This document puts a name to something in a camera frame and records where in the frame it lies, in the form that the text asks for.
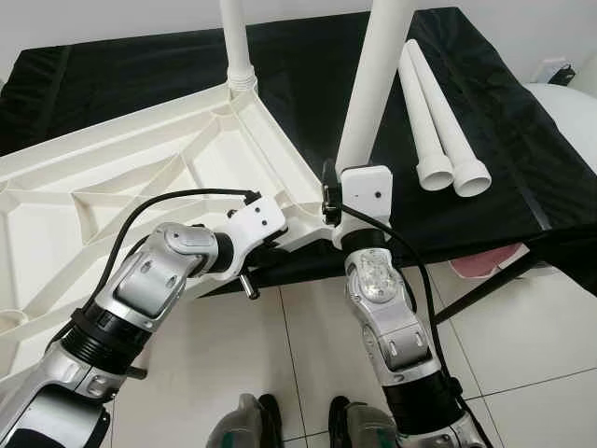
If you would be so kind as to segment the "white plastic table top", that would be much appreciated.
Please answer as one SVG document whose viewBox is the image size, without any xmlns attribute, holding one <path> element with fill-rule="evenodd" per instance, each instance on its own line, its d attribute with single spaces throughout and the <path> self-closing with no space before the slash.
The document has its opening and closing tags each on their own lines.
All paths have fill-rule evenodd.
<svg viewBox="0 0 597 448">
<path fill-rule="evenodd" d="M 133 208 L 201 188 L 222 195 L 154 205 L 128 242 L 161 222 L 221 226 L 240 190 L 281 205 L 283 250 L 331 238 L 323 184 L 255 92 L 210 87 L 0 157 L 0 379 L 89 297 Z"/>
</svg>

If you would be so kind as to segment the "black tablecloth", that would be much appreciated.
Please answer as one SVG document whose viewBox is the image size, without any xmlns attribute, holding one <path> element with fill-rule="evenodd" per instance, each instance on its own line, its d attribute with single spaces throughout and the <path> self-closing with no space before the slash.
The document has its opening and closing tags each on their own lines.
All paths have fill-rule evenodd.
<svg viewBox="0 0 597 448">
<path fill-rule="evenodd" d="M 336 157 L 368 18 L 333 14 L 247 29 L 257 93 L 316 176 Z M 426 263 L 525 243 L 593 293 L 592 168 L 461 9 L 415 13 L 409 36 L 492 184 L 474 198 L 420 191 L 394 86 L 372 149 L 396 183 L 393 227 Z M 0 167 L 6 154 L 221 84 L 226 67 L 217 29 L 25 49 L 0 87 Z"/>
</svg>

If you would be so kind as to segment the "grey robot right leg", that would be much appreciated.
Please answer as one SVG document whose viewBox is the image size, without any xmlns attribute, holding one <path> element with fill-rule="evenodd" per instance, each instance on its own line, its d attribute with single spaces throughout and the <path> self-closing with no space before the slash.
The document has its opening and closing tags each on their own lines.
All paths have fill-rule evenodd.
<svg viewBox="0 0 597 448">
<path fill-rule="evenodd" d="M 328 434 L 331 448 L 399 448 L 396 424 L 388 414 L 344 396 L 329 402 Z"/>
</svg>

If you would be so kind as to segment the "white round appliance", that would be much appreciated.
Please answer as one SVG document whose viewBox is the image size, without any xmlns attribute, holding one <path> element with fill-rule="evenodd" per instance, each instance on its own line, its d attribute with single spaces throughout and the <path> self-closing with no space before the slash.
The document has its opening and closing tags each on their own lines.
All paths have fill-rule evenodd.
<svg viewBox="0 0 597 448">
<path fill-rule="evenodd" d="M 524 84 L 589 167 L 597 152 L 597 99 L 571 87 Z"/>
</svg>

